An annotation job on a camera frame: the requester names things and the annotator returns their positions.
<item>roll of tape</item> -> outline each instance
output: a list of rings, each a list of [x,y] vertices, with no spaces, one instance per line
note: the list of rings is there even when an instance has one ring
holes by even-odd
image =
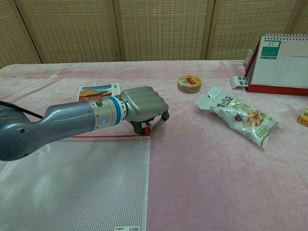
[[[178,81],[178,88],[185,93],[196,93],[201,88],[202,81],[197,76],[182,76]]]

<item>yellow box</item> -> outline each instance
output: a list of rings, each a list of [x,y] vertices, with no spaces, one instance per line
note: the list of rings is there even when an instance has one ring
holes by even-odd
[[[306,125],[308,127],[308,106],[306,109],[303,111],[303,113],[300,115],[298,118],[298,123],[301,123],[303,125]]]

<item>woven screen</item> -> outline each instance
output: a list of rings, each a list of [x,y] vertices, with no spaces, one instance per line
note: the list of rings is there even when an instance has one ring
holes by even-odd
[[[296,29],[296,34],[308,34],[308,7],[306,8],[301,20],[299,21]]]
[[[217,0],[206,59],[245,59],[266,33],[283,33],[296,0]]]
[[[106,0],[16,0],[16,3],[44,63],[120,60],[116,57],[118,42],[113,41],[114,25]]]
[[[116,0],[122,59],[200,59],[207,0]]]
[[[0,68],[10,64],[34,64],[39,58],[22,29],[10,0],[0,1]]]

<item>spiral binding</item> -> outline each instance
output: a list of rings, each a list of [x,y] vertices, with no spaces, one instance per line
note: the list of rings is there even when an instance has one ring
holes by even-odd
[[[301,34],[265,34],[265,39],[308,41],[308,35],[301,35]]]

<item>blue ring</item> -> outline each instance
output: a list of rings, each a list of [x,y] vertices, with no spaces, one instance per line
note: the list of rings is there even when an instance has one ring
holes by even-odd
[[[110,96],[109,98],[112,100],[112,102],[114,102],[115,107],[116,107],[116,122],[114,125],[117,125],[118,123],[120,123],[120,120],[121,120],[121,108],[120,108],[119,103],[113,96]]]

